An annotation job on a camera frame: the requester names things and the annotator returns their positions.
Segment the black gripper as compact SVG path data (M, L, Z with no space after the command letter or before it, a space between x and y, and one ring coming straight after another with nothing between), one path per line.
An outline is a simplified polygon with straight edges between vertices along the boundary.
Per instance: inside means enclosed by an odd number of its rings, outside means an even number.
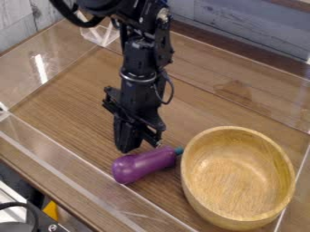
M162 132L166 124L158 113L163 104L174 98L175 87L166 71L154 72L147 76L137 76L121 71L122 88L106 87L105 108L119 113L125 119L114 115L114 141L118 150L127 153L135 150L143 140L154 147L162 145ZM134 124L150 126L141 131Z

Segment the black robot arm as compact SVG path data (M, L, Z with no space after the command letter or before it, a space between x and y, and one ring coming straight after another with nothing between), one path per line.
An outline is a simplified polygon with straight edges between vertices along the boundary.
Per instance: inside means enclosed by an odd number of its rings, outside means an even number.
M165 90L174 83L166 66L174 61L170 6L167 0L48 0L63 17L82 28L110 19L121 32L122 86L105 88L103 107L114 115L114 142L123 153L143 142L158 146L166 124L159 108L171 100Z

